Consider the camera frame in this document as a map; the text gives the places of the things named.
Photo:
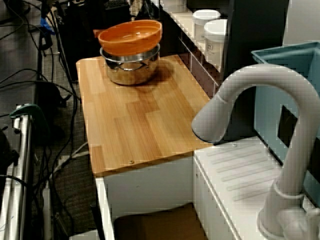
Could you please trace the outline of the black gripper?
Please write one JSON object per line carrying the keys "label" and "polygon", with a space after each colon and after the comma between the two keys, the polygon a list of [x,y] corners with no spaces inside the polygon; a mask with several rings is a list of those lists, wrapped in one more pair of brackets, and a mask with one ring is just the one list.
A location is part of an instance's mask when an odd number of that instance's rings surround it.
{"label": "black gripper", "polygon": [[81,42],[92,44],[96,43],[98,39],[95,36],[94,29],[90,25],[87,18],[80,18],[78,23],[78,38]]}

